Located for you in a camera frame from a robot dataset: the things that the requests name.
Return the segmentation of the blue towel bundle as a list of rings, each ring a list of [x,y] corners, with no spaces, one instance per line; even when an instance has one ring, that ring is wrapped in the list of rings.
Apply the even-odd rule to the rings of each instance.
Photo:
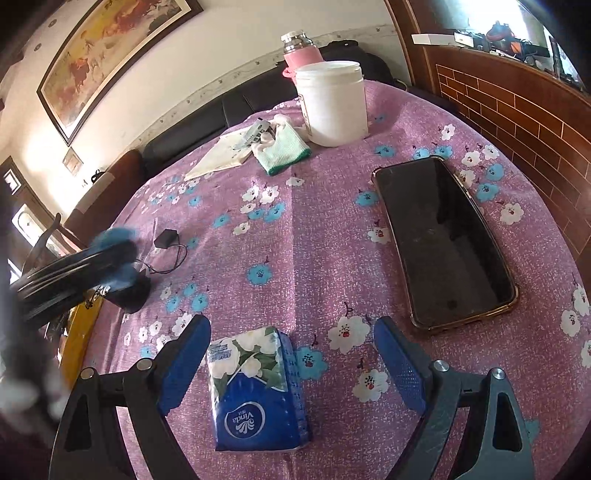
[[[108,293],[122,291],[134,285],[138,271],[134,268],[137,257],[135,231],[127,227],[114,227],[98,234],[90,243],[90,252],[99,253],[95,286]]]

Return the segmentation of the blue Vinda tissue pack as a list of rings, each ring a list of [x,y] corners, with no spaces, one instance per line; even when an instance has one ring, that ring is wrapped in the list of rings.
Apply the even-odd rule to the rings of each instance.
[[[266,326],[215,340],[206,361],[217,451],[290,451],[311,441],[287,335]]]

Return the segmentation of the dark wooden chair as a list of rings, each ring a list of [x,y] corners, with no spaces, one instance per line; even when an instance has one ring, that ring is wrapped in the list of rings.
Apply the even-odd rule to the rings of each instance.
[[[48,241],[52,237],[63,246],[66,251],[65,256],[86,248],[86,245],[76,235],[62,225],[61,220],[61,214],[57,213],[51,225],[40,235],[23,264],[22,275],[18,283],[22,283],[33,271],[60,259],[58,254],[52,253],[48,248]]]

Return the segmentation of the yellow cardboard box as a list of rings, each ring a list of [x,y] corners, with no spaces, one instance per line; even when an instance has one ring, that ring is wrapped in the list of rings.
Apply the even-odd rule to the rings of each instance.
[[[71,309],[64,333],[60,337],[57,359],[66,386],[71,389],[82,370],[95,322],[103,304],[98,296]]]

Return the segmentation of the black smartphone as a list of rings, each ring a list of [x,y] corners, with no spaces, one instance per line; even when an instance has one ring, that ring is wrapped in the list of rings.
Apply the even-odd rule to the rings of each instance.
[[[400,258],[414,327],[435,333],[512,310],[519,289],[491,228],[439,156],[372,174]]]

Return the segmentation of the white paper booklet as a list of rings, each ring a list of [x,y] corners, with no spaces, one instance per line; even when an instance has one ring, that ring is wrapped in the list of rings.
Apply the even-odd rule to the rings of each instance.
[[[276,123],[257,119],[252,125],[221,135],[184,180],[194,180],[242,165],[253,152],[270,146],[276,138]]]

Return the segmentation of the black leather sofa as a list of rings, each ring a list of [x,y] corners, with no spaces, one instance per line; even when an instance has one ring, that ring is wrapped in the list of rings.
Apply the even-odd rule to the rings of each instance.
[[[391,74],[386,62],[360,47],[355,40],[332,41],[320,49],[327,61],[358,62],[369,80],[401,88],[403,81]],[[197,147],[211,141],[229,127],[242,123],[251,114],[270,110],[297,97],[293,81],[283,76],[286,62],[257,75],[204,106],[151,140],[142,153],[144,179],[149,180]]]

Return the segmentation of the purple floral tablecloth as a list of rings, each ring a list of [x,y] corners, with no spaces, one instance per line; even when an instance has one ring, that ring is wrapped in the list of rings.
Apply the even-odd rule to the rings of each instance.
[[[273,325],[300,350],[308,446],[290,453],[214,448],[208,373],[200,368],[169,424],[203,479],[381,479],[418,417],[404,406],[373,345],[389,315],[408,335],[404,279],[374,169],[436,152],[459,174],[520,288],[516,308],[422,339],[458,369],[504,368],[533,433],[535,474],[555,477],[590,420],[590,308],[573,225],[550,183],[521,156],[404,91],[366,86],[370,135],[315,148],[276,176],[256,160],[187,180],[198,148],[149,180],[118,216],[156,268],[137,313],[104,305],[86,363],[129,368],[158,352],[194,313],[214,338]]]

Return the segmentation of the framed painting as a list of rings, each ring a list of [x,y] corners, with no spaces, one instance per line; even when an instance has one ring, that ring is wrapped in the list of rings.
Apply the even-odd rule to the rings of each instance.
[[[68,34],[37,88],[67,145],[114,83],[151,47],[204,9],[197,1],[96,1]]]

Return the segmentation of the white green work glove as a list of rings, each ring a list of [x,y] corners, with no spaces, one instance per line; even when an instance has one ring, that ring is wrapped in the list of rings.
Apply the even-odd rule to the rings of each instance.
[[[311,147],[301,138],[293,122],[283,114],[270,120],[270,130],[252,145],[252,154],[267,175],[274,176],[291,165],[308,159]]]

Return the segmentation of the pink water bottle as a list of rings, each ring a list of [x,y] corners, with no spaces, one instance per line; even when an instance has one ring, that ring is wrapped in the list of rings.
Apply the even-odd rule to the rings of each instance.
[[[303,30],[287,32],[280,39],[283,42],[283,58],[286,61],[283,77],[290,78],[294,84],[297,83],[297,69],[324,62],[321,51]]]

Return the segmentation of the white plastic tub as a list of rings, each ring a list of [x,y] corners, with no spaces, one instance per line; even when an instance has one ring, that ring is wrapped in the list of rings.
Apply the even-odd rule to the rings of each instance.
[[[339,147],[369,136],[365,78],[359,62],[325,61],[295,71],[308,136]]]

